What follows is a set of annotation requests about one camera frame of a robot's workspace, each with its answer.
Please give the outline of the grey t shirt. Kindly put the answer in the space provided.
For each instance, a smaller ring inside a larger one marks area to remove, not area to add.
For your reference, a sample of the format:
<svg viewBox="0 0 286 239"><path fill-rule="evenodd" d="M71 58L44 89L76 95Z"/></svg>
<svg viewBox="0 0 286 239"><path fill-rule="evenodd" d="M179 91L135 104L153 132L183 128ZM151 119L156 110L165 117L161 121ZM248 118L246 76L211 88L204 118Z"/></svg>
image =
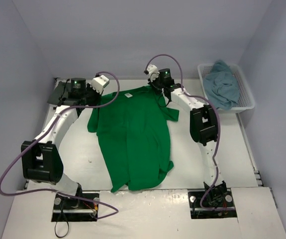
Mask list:
<svg viewBox="0 0 286 239"><path fill-rule="evenodd" d="M54 91L49 96L47 103L51 105L57 105L63 98L68 97L68 91L70 89L71 83L69 81L58 82Z"/></svg>

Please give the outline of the green t shirt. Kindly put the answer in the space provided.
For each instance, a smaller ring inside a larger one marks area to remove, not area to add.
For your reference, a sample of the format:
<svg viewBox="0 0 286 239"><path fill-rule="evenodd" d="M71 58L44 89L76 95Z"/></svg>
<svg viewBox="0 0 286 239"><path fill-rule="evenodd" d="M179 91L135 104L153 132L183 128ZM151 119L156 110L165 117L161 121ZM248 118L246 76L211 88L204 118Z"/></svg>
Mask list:
<svg viewBox="0 0 286 239"><path fill-rule="evenodd" d="M173 169L167 122L179 120L179 110L167 108L150 86L114 92L93 109L88 132L95 133L112 182L111 192L160 185Z"/></svg>

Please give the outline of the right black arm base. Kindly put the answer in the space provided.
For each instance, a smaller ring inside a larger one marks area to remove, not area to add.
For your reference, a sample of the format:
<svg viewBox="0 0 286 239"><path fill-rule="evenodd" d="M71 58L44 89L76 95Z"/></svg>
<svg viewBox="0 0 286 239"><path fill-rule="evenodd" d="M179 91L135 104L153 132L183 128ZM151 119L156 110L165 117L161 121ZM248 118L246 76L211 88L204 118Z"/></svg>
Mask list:
<svg viewBox="0 0 286 239"><path fill-rule="evenodd" d="M224 219L237 217L233 196L230 190L228 190L224 196L218 196L211 202L209 201L209 196L207 196L202 203L202 207L200 200L204 193L204 191L200 190L188 191L191 219Z"/></svg>

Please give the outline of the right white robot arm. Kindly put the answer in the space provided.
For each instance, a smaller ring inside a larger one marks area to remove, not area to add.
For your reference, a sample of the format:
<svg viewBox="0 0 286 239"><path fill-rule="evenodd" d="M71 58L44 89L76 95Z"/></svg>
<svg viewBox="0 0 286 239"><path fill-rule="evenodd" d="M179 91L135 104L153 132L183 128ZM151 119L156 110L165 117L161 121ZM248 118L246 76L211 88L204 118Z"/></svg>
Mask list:
<svg viewBox="0 0 286 239"><path fill-rule="evenodd" d="M190 114L190 135L201 151L204 165L205 192L199 206L207 211L223 210L219 207L227 188L220 175L215 157L220 143L220 118L217 110L201 96L191 96L181 83L175 83L168 68L148 65L144 70L148 84L156 94L163 94L168 102L175 103Z"/></svg>

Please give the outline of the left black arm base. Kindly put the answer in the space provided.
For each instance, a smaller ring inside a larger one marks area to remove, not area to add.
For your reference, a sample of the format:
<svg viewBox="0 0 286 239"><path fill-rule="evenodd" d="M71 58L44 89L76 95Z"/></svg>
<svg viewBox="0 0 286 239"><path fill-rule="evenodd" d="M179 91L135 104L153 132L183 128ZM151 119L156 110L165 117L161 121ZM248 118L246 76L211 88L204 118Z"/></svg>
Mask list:
<svg viewBox="0 0 286 239"><path fill-rule="evenodd" d="M70 231L70 222L96 222L98 214L98 204L89 201L76 200L55 195L51 222L55 223L54 234L56 238L66 237ZM66 232L58 230L58 224L66 226Z"/></svg>

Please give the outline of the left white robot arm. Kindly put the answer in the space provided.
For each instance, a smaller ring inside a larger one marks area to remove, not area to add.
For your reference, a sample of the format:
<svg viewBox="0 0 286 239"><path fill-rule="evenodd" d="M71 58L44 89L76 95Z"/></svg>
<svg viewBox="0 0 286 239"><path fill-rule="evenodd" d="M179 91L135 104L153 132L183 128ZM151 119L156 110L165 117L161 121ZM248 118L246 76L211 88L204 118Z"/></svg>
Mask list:
<svg viewBox="0 0 286 239"><path fill-rule="evenodd" d="M82 187L64 174L59 147L84 106L98 105L108 84L109 79L104 75L96 75L90 83L85 78L59 82L48 99L48 103L56 107L53 117L34 140L24 141L21 146L24 178L48 183L51 189L64 193L65 203L72 209L83 203Z"/></svg>

